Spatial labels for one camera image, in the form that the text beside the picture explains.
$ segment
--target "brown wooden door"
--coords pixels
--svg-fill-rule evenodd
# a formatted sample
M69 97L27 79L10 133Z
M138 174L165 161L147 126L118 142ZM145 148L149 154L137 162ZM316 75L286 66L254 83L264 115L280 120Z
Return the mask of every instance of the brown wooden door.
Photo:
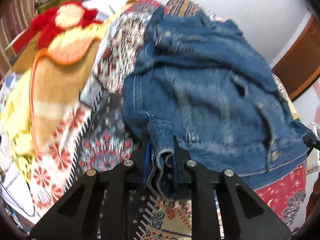
M291 100L298 98L320 76L320 23L314 16L296 42L272 69Z

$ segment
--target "striped curtain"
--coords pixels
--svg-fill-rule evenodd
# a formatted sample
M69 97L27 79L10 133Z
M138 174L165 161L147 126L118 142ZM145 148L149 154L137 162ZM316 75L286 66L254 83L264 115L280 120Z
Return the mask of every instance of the striped curtain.
M12 0L0 19L0 79L10 70L5 49L35 16L35 0Z

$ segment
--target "denim jacket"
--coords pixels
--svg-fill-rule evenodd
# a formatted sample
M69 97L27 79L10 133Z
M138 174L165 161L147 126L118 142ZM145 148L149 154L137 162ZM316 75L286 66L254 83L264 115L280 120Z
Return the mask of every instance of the denim jacket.
M302 137L315 136L292 119L270 67L238 27L202 12L153 14L124 81L123 116L137 136L149 137L160 170L156 184L174 155L173 136L192 159L232 169L253 189L302 163L308 152Z

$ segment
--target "jacket button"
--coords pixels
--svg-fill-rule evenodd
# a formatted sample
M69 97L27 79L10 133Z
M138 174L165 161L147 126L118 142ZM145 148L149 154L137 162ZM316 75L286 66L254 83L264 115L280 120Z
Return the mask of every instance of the jacket button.
M277 152L277 151L274 151L272 154L271 154L271 161L275 161L279 156L281 155L281 153Z

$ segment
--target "silver screw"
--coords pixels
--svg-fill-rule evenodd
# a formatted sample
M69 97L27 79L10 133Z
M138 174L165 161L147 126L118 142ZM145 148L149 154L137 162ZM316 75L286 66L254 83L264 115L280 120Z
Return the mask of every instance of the silver screw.
M92 176L94 176L94 175L96 175L96 171L94 170L94 169L91 169L91 170L88 170L87 171L87 175L89 176L89 177L92 177Z
M133 165L133 161L132 160L126 160L123 162L124 166L130 167Z
M188 160L187 161L187 165L190 166L190 167L194 167L194 166L196 166L196 164L197 164L197 162L194 161L194 160Z
M225 170L224 174L226 174L228 177L232 177L235 173L233 172L233 170Z

